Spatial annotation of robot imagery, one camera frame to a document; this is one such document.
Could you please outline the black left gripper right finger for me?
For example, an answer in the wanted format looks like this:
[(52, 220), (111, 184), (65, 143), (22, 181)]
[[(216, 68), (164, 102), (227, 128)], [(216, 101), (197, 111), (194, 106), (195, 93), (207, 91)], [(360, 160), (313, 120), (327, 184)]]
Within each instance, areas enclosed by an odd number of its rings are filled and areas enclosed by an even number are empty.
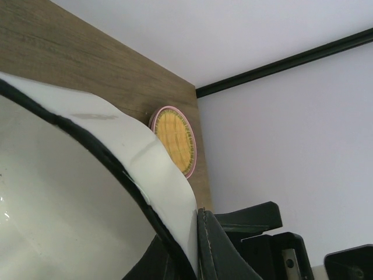
[(214, 214), (198, 210), (198, 253), (202, 279), (261, 279), (241, 257)]

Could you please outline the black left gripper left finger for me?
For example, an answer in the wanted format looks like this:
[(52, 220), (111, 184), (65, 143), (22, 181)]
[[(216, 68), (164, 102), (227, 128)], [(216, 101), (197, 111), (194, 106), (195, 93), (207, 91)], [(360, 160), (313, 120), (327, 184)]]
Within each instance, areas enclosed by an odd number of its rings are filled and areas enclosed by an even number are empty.
[(164, 244), (155, 235), (143, 256), (135, 266), (123, 277), (124, 280), (141, 279), (196, 279), (190, 278), (177, 268), (176, 262), (167, 252)]

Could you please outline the white scalloped bowl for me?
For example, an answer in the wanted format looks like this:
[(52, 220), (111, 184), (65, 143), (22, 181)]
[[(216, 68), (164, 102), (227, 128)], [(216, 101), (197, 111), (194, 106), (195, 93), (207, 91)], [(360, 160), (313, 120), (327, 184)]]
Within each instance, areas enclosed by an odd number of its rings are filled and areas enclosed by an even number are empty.
[(142, 122), (1, 73), (1, 278), (123, 279), (155, 235), (198, 277), (197, 206)]

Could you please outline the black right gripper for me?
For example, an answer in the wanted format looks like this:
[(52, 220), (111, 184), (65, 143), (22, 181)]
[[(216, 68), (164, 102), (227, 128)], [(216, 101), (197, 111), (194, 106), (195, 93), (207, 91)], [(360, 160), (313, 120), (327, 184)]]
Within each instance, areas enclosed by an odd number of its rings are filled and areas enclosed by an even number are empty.
[(314, 278), (300, 235), (267, 234), (283, 226), (276, 203), (269, 201), (215, 217), (240, 256), (262, 279)]

